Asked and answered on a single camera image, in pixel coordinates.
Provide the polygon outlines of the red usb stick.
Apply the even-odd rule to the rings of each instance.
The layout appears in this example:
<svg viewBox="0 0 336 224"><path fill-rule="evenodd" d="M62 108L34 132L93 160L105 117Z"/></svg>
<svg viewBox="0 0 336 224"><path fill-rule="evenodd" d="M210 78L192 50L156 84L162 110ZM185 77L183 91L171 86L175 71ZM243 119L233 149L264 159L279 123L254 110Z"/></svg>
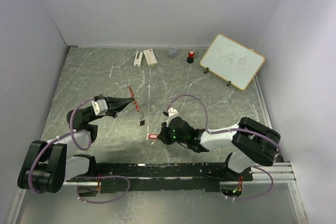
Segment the red usb stick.
<svg viewBox="0 0 336 224"><path fill-rule="evenodd" d="M147 139L152 141L149 145L149 146L152 146L159 140L159 135L158 134L148 134Z"/></svg>

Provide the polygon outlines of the red handled metal key holder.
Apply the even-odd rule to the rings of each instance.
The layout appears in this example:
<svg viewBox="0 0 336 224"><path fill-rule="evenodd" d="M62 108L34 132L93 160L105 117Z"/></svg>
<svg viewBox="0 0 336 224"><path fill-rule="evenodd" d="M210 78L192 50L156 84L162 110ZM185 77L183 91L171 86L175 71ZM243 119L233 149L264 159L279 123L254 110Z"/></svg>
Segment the red handled metal key holder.
<svg viewBox="0 0 336 224"><path fill-rule="evenodd" d="M133 98L133 104L137 110L137 112L140 112L140 108L139 108L139 105L138 105L138 101L136 99L136 96L135 96L135 93L134 93L134 90L131 86L128 86L128 89L129 89L129 92L130 92L130 95L131 97Z"/></svg>

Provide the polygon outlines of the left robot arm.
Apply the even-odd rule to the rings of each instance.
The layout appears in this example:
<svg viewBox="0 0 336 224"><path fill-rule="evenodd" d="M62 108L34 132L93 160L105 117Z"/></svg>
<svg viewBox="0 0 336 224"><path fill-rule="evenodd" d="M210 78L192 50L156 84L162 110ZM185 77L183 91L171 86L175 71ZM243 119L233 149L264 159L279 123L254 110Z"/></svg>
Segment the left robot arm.
<svg viewBox="0 0 336 224"><path fill-rule="evenodd" d="M105 116L116 118L134 98L98 95L81 102L67 114L68 133L53 140L31 142L18 175L17 186L35 193L56 193L63 183L75 177L90 182L97 178L94 156L77 154L87 151L98 135L93 121Z"/></svg>

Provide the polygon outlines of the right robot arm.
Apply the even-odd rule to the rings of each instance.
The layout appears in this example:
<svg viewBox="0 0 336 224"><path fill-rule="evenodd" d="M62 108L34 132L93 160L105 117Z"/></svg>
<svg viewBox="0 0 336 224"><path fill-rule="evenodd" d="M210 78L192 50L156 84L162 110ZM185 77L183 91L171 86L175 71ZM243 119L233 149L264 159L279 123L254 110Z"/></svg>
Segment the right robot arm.
<svg viewBox="0 0 336 224"><path fill-rule="evenodd" d="M165 145L179 143L196 153L209 152L229 143L237 148L230 154L223 176L235 180L247 168L256 164L272 166L279 151L281 136L273 129L248 117L231 127L208 130L194 129L177 116L162 123L158 139Z"/></svg>

